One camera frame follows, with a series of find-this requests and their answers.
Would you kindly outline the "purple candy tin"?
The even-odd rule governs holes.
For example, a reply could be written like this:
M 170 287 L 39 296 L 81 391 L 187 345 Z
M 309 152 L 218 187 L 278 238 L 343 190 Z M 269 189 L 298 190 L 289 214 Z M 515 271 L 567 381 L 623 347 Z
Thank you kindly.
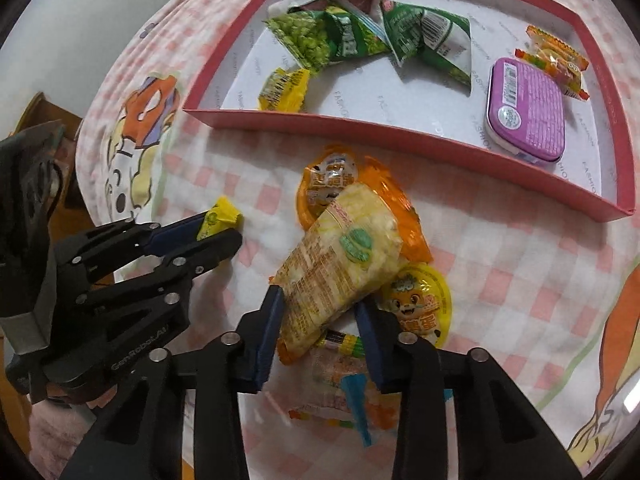
M 565 150 L 563 95 L 542 70 L 516 58 L 491 67 L 485 130 L 511 155 L 534 165 L 554 165 Z

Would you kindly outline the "pink fuzzy left sleeve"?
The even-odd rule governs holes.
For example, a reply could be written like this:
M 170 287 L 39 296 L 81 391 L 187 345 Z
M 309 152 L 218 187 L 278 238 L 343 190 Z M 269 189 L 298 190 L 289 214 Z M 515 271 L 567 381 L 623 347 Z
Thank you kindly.
M 29 460 L 43 479 L 58 479 L 68 460 L 92 425 L 89 417 L 98 401 L 69 408 L 65 403 L 42 401 L 29 416 Z

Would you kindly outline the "clear gummy candy packet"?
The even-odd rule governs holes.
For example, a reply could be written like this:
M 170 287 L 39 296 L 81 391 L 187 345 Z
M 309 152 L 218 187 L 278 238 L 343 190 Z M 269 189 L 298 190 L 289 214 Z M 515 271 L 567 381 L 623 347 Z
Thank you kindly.
M 369 376 L 360 337 L 327 330 L 306 357 L 307 378 L 298 405 L 288 410 L 297 420 L 316 420 L 329 426 L 356 429 L 347 406 L 341 379 L 346 375 L 367 376 L 366 410 L 369 430 L 390 431 L 397 427 L 400 409 L 398 393 L 383 394 Z

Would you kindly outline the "orange yellow cracker packet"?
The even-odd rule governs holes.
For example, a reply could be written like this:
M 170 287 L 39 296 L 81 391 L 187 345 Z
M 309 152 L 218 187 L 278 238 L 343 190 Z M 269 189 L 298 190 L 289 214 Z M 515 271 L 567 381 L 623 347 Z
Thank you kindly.
M 404 263 L 398 245 L 370 224 L 343 229 L 333 219 L 314 222 L 272 279 L 286 303 L 277 343 L 282 364 L 298 361 L 334 321 Z

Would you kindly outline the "pink shallow box tray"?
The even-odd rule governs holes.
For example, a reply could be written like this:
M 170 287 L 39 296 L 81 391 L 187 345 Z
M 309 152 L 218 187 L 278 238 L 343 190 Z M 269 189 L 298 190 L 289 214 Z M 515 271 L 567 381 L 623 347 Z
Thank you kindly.
M 462 86 L 421 63 L 388 54 L 332 65 L 310 82 L 300 113 L 261 110 L 267 77 L 294 58 L 267 28 L 270 6 L 248 0 L 222 35 L 184 101 L 214 128 L 323 136 L 449 162 L 547 195 L 599 222 L 636 209 L 634 155 L 623 102 L 602 50 L 580 16 L 553 0 L 397 0 L 466 16 L 472 84 Z M 533 165 L 486 134 L 495 62 L 510 58 L 538 25 L 587 55 L 587 101 L 564 100 L 566 144 L 558 162 Z

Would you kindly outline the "burger gummy candy packet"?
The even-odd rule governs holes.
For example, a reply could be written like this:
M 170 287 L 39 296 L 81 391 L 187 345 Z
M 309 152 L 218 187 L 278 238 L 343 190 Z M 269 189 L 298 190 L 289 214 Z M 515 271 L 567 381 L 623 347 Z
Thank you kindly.
M 528 25 L 526 34 L 529 48 L 527 51 L 516 49 L 515 57 L 545 72 L 566 96 L 588 101 L 590 95 L 582 85 L 582 74 L 589 67 L 588 58 L 564 40 L 535 25 Z

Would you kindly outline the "clear orange jelly cup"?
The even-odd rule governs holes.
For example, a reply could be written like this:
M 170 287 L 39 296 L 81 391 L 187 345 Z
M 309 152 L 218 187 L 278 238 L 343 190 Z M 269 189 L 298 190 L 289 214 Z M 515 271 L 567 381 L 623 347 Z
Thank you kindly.
M 327 146 L 303 170 L 296 193 L 300 225 L 333 219 L 343 229 L 373 226 L 398 245 L 407 262 L 431 262 L 431 249 L 416 208 L 379 160 L 344 144 Z

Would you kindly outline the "yellow small candy packet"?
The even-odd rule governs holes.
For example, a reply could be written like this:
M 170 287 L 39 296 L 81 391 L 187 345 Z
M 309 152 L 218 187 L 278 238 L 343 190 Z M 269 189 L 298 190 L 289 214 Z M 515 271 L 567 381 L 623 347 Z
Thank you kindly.
M 310 71 L 277 68 L 267 78 L 258 96 L 258 108 L 279 113 L 297 113 L 304 104 Z

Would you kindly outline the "green pea snack packet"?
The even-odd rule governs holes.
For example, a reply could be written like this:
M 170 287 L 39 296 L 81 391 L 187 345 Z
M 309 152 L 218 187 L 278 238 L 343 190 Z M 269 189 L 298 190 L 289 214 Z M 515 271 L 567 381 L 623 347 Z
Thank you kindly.
M 384 32 L 360 10 L 328 6 L 268 18 L 266 27 L 296 62 L 313 75 L 352 58 L 390 52 Z

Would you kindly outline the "pink checkered cartoon bedsheet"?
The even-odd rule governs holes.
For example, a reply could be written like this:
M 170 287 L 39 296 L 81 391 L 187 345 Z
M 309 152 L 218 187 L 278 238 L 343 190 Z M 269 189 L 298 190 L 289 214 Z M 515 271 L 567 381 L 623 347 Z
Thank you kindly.
M 216 131 L 173 107 L 142 146 L 151 89 L 182 102 L 248 0 L 169 0 L 139 26 L 93 99 L 76 165 L 96 223 L 169 223 L 227 196 L 242 211 L 232 265 L 198 280 L 173 352 L 201 348 L 257 307 L 302 235 L 294 195 L 319 139 Z M 406 154 L 378 159 L 410 195 L 454 300 L 446 346 L 485 347 L 536 405 L 582 472 L 637 425 L 639 220 L 600 224 L 544 196 Z

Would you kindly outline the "blue wrapped candy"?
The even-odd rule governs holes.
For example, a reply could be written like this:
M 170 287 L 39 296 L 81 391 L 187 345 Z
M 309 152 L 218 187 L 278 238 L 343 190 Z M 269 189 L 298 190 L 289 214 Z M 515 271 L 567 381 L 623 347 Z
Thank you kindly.
M 367 382 L 367 376 L 363 374 L 346 375 L 341 379 L 341 389 L 345 393 L 347 406 L 365 448 L 373 443 L 366 410 Z

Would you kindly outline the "green triangular snack packet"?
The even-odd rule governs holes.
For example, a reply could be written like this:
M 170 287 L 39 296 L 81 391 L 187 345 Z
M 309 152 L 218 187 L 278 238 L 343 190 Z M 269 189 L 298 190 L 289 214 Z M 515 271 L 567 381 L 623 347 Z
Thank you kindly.
M 387 42 L 399 66 L 409 58 L 420 58 L 466 90 L 472 89 L 472 35 L 468 18 L 396 0 L 382 0 L 378 7 Z

